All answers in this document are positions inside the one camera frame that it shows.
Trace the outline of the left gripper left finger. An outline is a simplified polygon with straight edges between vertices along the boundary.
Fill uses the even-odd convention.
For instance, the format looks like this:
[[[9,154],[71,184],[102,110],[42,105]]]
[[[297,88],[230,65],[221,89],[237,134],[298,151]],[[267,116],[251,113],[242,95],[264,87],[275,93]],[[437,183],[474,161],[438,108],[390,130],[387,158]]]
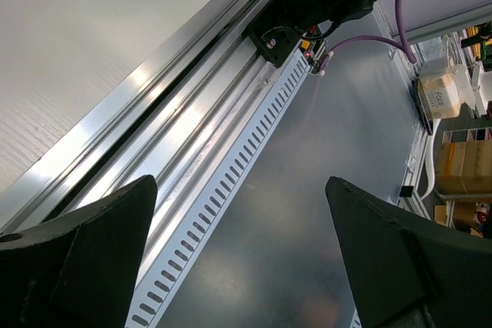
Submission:
[[[145,175],[1,238],[3,327],[123,327],[158,188]]]

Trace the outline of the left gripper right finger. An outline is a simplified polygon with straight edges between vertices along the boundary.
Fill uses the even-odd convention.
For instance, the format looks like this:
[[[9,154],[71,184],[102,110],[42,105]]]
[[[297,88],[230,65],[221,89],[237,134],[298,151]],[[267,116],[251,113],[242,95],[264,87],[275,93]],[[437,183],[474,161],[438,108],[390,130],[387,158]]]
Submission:
[[[491,242],[330,177],[329,203],[364,327],[489,327]]]

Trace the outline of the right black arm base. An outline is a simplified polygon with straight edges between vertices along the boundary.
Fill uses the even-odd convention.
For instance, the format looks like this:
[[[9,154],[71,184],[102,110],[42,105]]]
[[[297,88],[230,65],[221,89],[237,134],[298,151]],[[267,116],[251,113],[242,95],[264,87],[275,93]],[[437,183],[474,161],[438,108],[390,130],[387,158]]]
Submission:
[[[271,0],[246,28],[258,53],[281,67],[300,41],[319,41],[372,11],[374,0]]]

